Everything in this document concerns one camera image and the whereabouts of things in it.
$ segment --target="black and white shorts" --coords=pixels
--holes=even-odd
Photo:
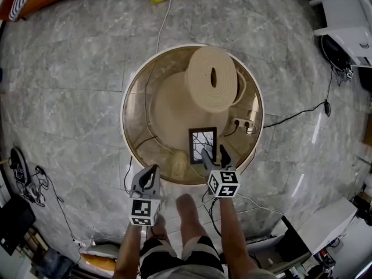
[[[141,277],[148,278],[160,271],[186,264],[214,267],[223,273],[220,258],[209,237],[201,236],[189,240],[178,258],[171,245],[164,240],[151,238],[140,252]]]

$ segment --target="rolled mat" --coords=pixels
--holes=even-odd
[[[237,71],[222,49],[204,46],[190,59],[185,82],[195,103],[210,113],[227,110],[238,91]]]

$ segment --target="glass tabletop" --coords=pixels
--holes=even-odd
[[[122,102],[122,133],[134,159],[144,167],[157,164],[161,178],[177,184],[205,184],[208,173],[203,164],[190,164],[189,151],[183,147],[189,144],[188,138],[180,137],[178,147],[162,141],[159,130],[154,127],[153,104],[160,96],[159,88],[164,87],[164,82],[177,73],[182,76],[179,73],[187,70],[191,56],[202,46],[177,46],[157,54],[139,69]],[[246,81],[246,90],[241,100],[228,109],[228,117],[222,125],[221,133],[217,133],[217,145],[222,144],[225,147],[239,171],[247,165],[257,146],[263,125],[263,104],[259,88],[250,71],[237,58],[230,56]],[[234,131],[234,118],[249,120],[254,127],[248,134],[245,127],[239,127],[234,134],[224,137]],[[217,163],[220,158],[221,154],[217,148]],[[184,165],[180,167],[182,176],[175,176],[175,164],[180,162]]]

